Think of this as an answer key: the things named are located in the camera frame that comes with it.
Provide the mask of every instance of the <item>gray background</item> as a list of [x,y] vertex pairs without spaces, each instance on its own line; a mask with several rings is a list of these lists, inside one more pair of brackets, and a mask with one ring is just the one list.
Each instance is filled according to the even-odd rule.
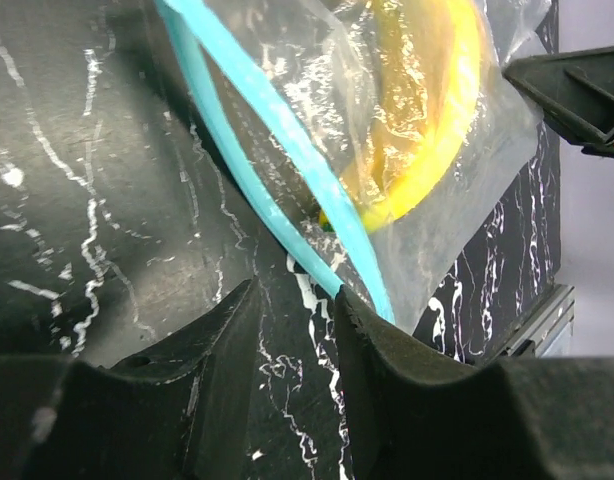
[[[561,0],[563,52],[614,45],[614,0]],[[576,286],[574,355],[614,355],[614,159],[562,145],[562,269]]]

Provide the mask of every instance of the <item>black clip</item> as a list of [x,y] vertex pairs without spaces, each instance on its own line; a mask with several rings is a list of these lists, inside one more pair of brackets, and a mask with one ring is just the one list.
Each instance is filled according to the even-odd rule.
[[570,144],[614,158],[614,47],[516,60],[504,76]]
[[0,356],[0,478],[238,479],[258,282],[110,370]]
[[614,478],[614,359],[476,370],[346,289],[334,328],[358,480]]

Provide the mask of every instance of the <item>white veining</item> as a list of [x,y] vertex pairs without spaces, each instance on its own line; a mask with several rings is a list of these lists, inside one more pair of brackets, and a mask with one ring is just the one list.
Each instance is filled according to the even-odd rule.
[[71,281],[74,279],[74,276],[72,274],[71,262],[65,265],[65,268],[63,268],[62,271],[58,274],[58,278],[67,281]]
[[47,137],[45,137],[45,134],[40,128],[40,124],[38,123],[38,120],[36,120],[36,113],[31,107],[27,108],[27,121],[29,122],[29,125],[31,126],[32,133],[36,137],[36,140],[38,141],[38,143],[40,143],[41,147],[45,151],[45,154],[47,155],[51,163],[53,163],[54,166],[62,170],[62,172],[65,174],[65,177],[67,177],[67,180],[76,182],[78,185],[86,189],[90,194],[92,194],[92,192],[95,193],[95,190],[93,190],[93,188],[91,187],[91,185],[89,185],[89,182],[87,182],[87,180],[85,180],[83,177],[76,175],[74,171],[72,170],[72,168],[60,159],[60,157],[58,156],[54,148],[51,146],[51,143],[49,142]]
[[134,289],[133,283],[131,283],[131,281],[125,276],[125,274],[118,267],[118,265],[116,265],[111,260],[107,260],[104,258],[104,255],[106,252],[100,247],[100,245],[96,245],[96,250],[97,250],[97,254],[99,258],[103,259],[105,262],[105,265],[108,268],[111,268],[113,270],[113,272],[116,274],[116,277],[123,283],[123,285],[127,289],[127,292],[129,293],[129,300],[131,301],[131,304],[134,310],[132,323],[136,325],[136,327],[138,327],[139,329],[145,330],[147,333],[149,333],[149,336],[151,337],[151,339],[155,340],[156,330],[154,330],[154,328],[151,327],[150,325],[147,325],[140,321],[140,309],[138,306],[138,299],[136,298],[136,291]]
[[[347,430],[347,422],[345,418],[345,401],[342,395],[342,391],[338,389],[338,383],[340,381],[340,371],[334,365],[331,357],[327,353],[327,346],[329,348],[336,348],[336,344],[333,338],[334,322],[327,311],[328,300],[327,298],[319,299],[316,295],[316,283],[307,273],[299,273],[296,271],[296,260],[289,254],[287,254],[286,262],[287,270],[296,277],[296,283],[300,289],[300,293],[303,300],[303,307],[309,310],[309,337],[311,339],[316,358],[318,359],[318,365],[328,370],[331,373],[331,379],[329,382],[329,394],[334,402],[336,412],[340,416],[340,422],[338,424],[338,435],[341,439],[340,456],[338,458],[338,474],[340,480],[348,480],[345,472],[345,449],[349,446],[349,433]],[[322,341],[316,339],[316,324],[315,319],[320,315],[325,321],[325,336]]]
[[523,208],[523,189],[522,183],[518,182],[518,188],[514,194],[514,199],[516,203],[516,209],[520,212],[520,224],[522,225],[521,236],[522,236],[522,257],[520,259],[520,265],[518,266],[518,288],[516,289],[515,298],[516,298],[516,316],[519,317],[522,314],[523,306],[525,304],[525,284],[524,284],[524,275],[525,275],[525,259],[527,258],[527,236],[525,235],[525,209]]
[[107,51],[103,54],[103,57],[101,59],[101,61],[104,62],[107,57],[109,57],[116,51],[116,34],[107,25],[107,7],[105,5],[100,7],[99,25],[107,35]]
[[91,109],[96,98],[96,85],[98,83],[98,75],[103,73],[100,69],[100,62],[96,57],[96,52],[92,48],[84,50],[85,61],[87,62],[87,94],[85,95],[85,110],[83,117],[91,115]]
[[8,225],[3,225],[2,227],[0,227],[0,230],[10,230],[12,232],[22,232],[23,229],[24,226],[18,223],[10,223]]
[[9,185],[12,188],[20,188],[25,178],[24,172],[11,163],[4,164],[4,168],[1,170],[0,178],[3,183]]
[[[538,157],[534,157],[529,164],[530,182],[536,182],[536,162]],[[538,259],[538,223],[536,221],[536,197],[531,195],[531,236],[529,237],[529,258],[531,261],[532,285],[534,287],[534,295],[538,295],[540,286],[540,261]]]
[[220,303],[220,301],[223,299],[223,280],[224,280],[224,277],[223,277],[223,270],[220,267],[220,264],[223,261],[223,259],[224,259],[224,257],[221,255],[221,257],[216,262],[215,272],[218,274],[218,289],[216,290],[216,293],[214,294],[214,297],[212,298],[214,303]]
[[[195,132],[196,132],[195,125],[193,125],[192,123],[192,126],[190,128],[190,133],[192,134],[192,136],[194,136]],[[193,151],[199,154],[197,146],[203,152],[202,155],[204,155],[204,149],[200,146],[200,140],[198,139],[198,135],[195,135]],[[174,155],[176,156],[176,161],[178,162],[180,183],[182,183],[185,186],[185,189],[189,196],[188,200],[191,203],[191,210],[192,210],[191,221],[192,221],[192,225],[194,226],[194,230],[195,230],[194,237],[198,238],[198,236],[200,236],[200,230],[198,226],[198,217],[200,216],[200,207],[198,206],[198,196],[196,195],[196,187],[194,185],[194,182],[190,178],[189,173],[187,172],[185,161],[183,160],[183,156],[180,153],[180,149],[178,145],[176,144],[175,140],[172,141],[172,149],[174,151]]]
[[451,280],[452,287],[453,287],[452,300],[451,300],[451,322],[452,322],[453,343],[454,343],[453,358],[454,360],[458,362],[465,361],[462,322],[461,322],[462,306],[463,306],[463,282],[460,280],[460,273],[459,273],[459,268],[458,268],[458,261],[461,257],[457,258],[454,261],[454,265],[452,269],[447,273],[447,276],[445,277],[445,282],[444,282],[446,285],[447,281]]
[[98,316],[100,312],[100,305],[98,303],[98,297],[94,293],[96,289],[103,286],[105,283],[105,275],[102,268],[98,264],[90,252],[90,245],[93,244],[98,238],[98,219],[96,218],[96,207],[98,203],[95,199],[90,198],[87,202],[87,218],[89,219],[89,236],[80,245],[80,252],[89,268],[94,273],[94,278],[88,280],[85,284],[85,297],[89,300],[91,306],[91,312],[85,317],[84,320],[74,325],[74,332],[77,335],[76,345],[72,351],[73,355],[78,355],[85,348],[85,339],[87,335],[87,329],[91,325],[94,318]]
[[53,290],[47,290],[46,288],[38,288],[34,285],[22,282],[20,280],[11,280],[10,282],[7,282],[7,285],[13,288],[17,288],[18,290],[33,293],[34,295],[38,295],[39,297],[43,297],[48,300],[58,300],[58,298],[60,297],[60,294],[54,292]]
[[[254,275],[256,276],[256,278],[260,278],[260,271],[258,270],[258,247],[260,246],[260,237],[256,237],[256,244],[254,245],[254,250],[253,250],[253,259],[252,259],[252,271],[254,273]],[[269,286],[265,284],[265,282],[260,282],[260,288],[262,288],[263,293],[265,295],[265,301],[267,302],[267,309],[269,312],[271,312],[272,315],[272,320],[276,320],[276,317],[274,316],[274,310],[272,307],[272,303],[271,303],[271,295],[269,293]]]
[[[289,429],[292,433],[299,438],[302,461],[309,469],[311,479],[316,480],[315,464],[318,461],[318,450],[314,446],[314,440],[307,432],[300,429],[296,418],[289,412],[291,394],[298,392],[303,385],[302,360],[285,354],[281,354],[274,359],[265,348],[262,329],[258,336],[258,353],[265,360],[259,371],[267,377],[266,387],[269,392],[269,399],[283,418],[289,421]],[[284,380],[284,383],[286,383],[285,394],[281,395],[281,398],[277,398],[275,395],[274,378]]]
[[56,301],[56,302],[52,302],[51,304],[51,315],[52,317],[56,318],[59,315],[63,314],[63,306],[60,304],[60,302]]
[[176,256],[175,255],[172,255],[169,258],[153,257],[153,258],[150,258],[149,260],[147,260],[147,266],[151,267],[152,264],[154,264],[156,262],[169,263],[169,262],[173,262],[174,260],[176,260]]
[[[198,160],[200,161],[203,158],[205,158],[205,155],[207,152],[205,151],[204,148],[202,148],[200,137],[198,136],[197,127],[193,122],[191,124],[191,128],[189,129],[189,133],[194,139],[193,150],[196,154],[199,155]],[[230,212],[227,209],[227,194],[225,192],[223,176],[220,173],[220,170],[214,164],[214,162],[209,161],[209,164],[211,165],[212,169],[214,170],[214,173],[216,174],[216,183],[218,185],[218,190],[220,192],[220,211],[223,213],[223,215],[225,215],[231,220],[229,228],[231,229],[232,232],[234,232],[234,235],[236,235],[236,238],[238,239],[235,245],[236,249],[244,251],[245,248],[242,246],[242,243],[245,239],[249,238],[249,236],[245,233],[243,228],[240,226],[238,217],[236,217],[236,215],[234,215],[232,212]]]
[[[312,248],[319,252],[323,259],[329,262],[329,267],[332,271],[337,272],[341,265],[344,265],[347,260],[347,250],[341,243],[338,237],[332,237],[331,235],[323,235],[322,228],[310,219],[305,219],[300,222],[301,233],[307,243]],[[354,288],[352,282],[346,279],[350,287]],[[362,293],[357,292],[359,296],[367,302]]]
[[100,213],[102,213],[103,215],[103,219],[105,220],[105,223],[107,223],[107,225],[109,225],[114,230],[117,230],[117,231],[122,230],[127,235],[134,237],[134,238],[138,238],[140,240],[149,240],[152,238],[151,235],[143,235],[130,228],[123,228],[118,222],[116,222],[113,219],[111,212],[107,209],[107,199],[106,198],[100,199],[100,201],[98,202],[98,208],[100,209]]
[[25,81],[23,77],[18,73],[18,68],[14,63],[14,59],[9,55],[9,51],[4,45],[0,44],[0,58],[5,62],[5,67],[7,68],[7,73],[11,77],[11,79],[16,83],[18,88],[25,88]]
[[58,339],[58,343],[60,343],[60,349],[65,351],[69,347],[71,347],[71,338],[63,335],[62,337]]
[[[538,156],[540,156],[541,159],[545,158],[545,155],[547,154],[547,152],[549,152],[549,134],[547,131],[547,126],[545,125],[545,123],[542,123],[540,126],[540,130],[539,130],[539,134],[538,134]],[[553,264],[553,260],[551,258],[551,251],[549,248],[549,242],[548,242],[548,238],[549,238],[549,222],[547,222],[547,210],[546,210],[546,199],[547,199],[547,195],[545,193],[545,189],[548,189],[551,186],[551,181],[553,176],[552,175],[548,175],[547,176],[547,180],[545,181],[543,179],[543,172],[542,169],[540,168],[542,166],[543,162],[537,162],[537,171],[536,171],[536,177],[538,180],[538,190],[540,193],[540,196],[538,197],[540,200],[540,207],[541,207],[541,215],[540,215],[540,226],[542,227],[542,236],[543,236],[543,253],[545,254],[545,261],[544,261],[544,266],[545,266],[545,275],[548,275],[548,272],[551,272],[553,270],[554,264]]]
[[[194,380],[192,381],[191,384],[191,392],[189,393],[189,401],[187,402],[187,408],[185,409],[185,415],[187,415],[188,417],[191,417],[194,412],[196,411],[196,408],[198,407],[198,394],[200,392],[200,383],[202,382],[203,378],[205,377],[205,372],[207,371],[207,369],[202,369],[202,371],[200,372],[199,375],[196,375],[194,377]],[[171,382],[172,379],[169,379],[167,381],[165,381],[165,384]]]
[[[444,281],[441,282],[440,288],[444,285]],[[434,322],[434,328],[432,330],[432,340],[436,342],[436,340],[440,341],[439,351],[441,353],[446,352],[445,346],[445,332],[447,331],[447,319],[445,318],[445,307],[440,300],[436,297],[431,297],[429,299],[429,303],[427,304],[429,309],[436,313],[436,321]]]
[[[486,243],[487,243],[487,261],[485,264],[485,278],[480,293],[481,305],[481,325],[483,328],[483,348],[489,343],[493,336],[494,320],[492,316],[492,307],[494,306],[495,297],[500,287],[502,279],[502,270],[505,264],[505,258],[498,255],[498,242],[500,235],[505,229],[505,207],[502,202],[498,202],[494,207],[493,217],[485,226]],[[472,352],[476,355],[483,352]]]

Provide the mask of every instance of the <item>black marble surface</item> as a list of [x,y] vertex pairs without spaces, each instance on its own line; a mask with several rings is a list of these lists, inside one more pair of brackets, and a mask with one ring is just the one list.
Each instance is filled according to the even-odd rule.
[[[243,478],[352,478],[331,301],[234,186],[163,41],[142,0],[0,2],[0,352],[111,365],[258,275]],[[559,267],[558,142],[538,134],[416,330],[458,360],[491,358]]]
[[[537,29],[558,51],[558,3]],[[414,336],[482,364],[518,329],[560,269],[560,139],[544,123],[525,165],[440,284]]]

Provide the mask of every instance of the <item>plastic bag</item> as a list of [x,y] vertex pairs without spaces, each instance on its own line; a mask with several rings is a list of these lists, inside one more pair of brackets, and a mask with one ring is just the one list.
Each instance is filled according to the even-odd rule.
[[156,0],[244,194],[330,294],[411,333],[537,146],[500,65],[549,0]]

